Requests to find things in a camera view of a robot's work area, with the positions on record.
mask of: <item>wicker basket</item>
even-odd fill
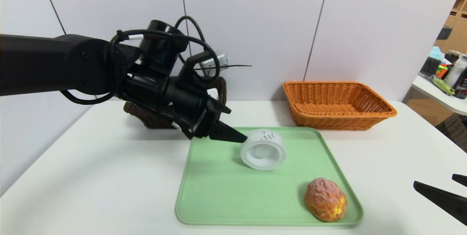
[[[397,111],[359,82],[286,82],[290,112],[298,126],[366,130]]]
[[[216,88],[217,92],[219,93],[219,102],[222,105],[225,105],[227,102],[227,84],[225,79],[222,77],[217,78],[213,81],[209,86],[209,88]],[[123,110],[128,114],[134,115],[138,117],[141,122],[145,125],[145,127],[150,129],[175,129],[172,126],[172,121],[160,114],[156,114],[153,112],[146,111],[145,109],[140,108],[138,105],[132,102],[126,102]]]

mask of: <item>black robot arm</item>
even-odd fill
[[[122,45],[142,39],[140,47]],[[178,55],[188,42],[205,52],[189,57],[178,77],[170,77]],[[214,58],[215,77],[198,77],[195,64]],[[183,35],[161,21],[147,30],[118,31],[110,41],[75,34],[56,38],[0,35],[0,96],[60,91],[72,102],[92,105],[113,96],[162,114],[188,137],[244,142],[247,137],[222,123],[216,115],[230,109],[207,94],[219,76],[219,61],[205,42]],[[104,97],[83,100],[68,90]]]

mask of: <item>orange wicker basket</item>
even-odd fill
[[[290,112],[298,126],[366,130],[397,111],[359,82],[286,82]]]

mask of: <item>tabletop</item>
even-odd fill
[[[365,216],[350,227],[189,226],[175,202],[190,141],[146,129],[123,101],[92,107],[2,196],[5,235],[420,235],[467,227],[417,193],[413,181],[467,196],[467,154],[400,102],[367,131],[321,130]],[[229,101],[231,126],[294,126],[287,102]]]
[[[439,90],[432,82],[427,81],[423,77],[417,75],[412,87],[420,91],[422,94],[430,97],[452,112],[467,115],[467,99],[459,99],[457,97],[449,96]]]

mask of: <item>bread roll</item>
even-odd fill
[[[336,183],[320,177],[308,184],[305,204],[318,219],[330,222],[344,217],[347,196]]]

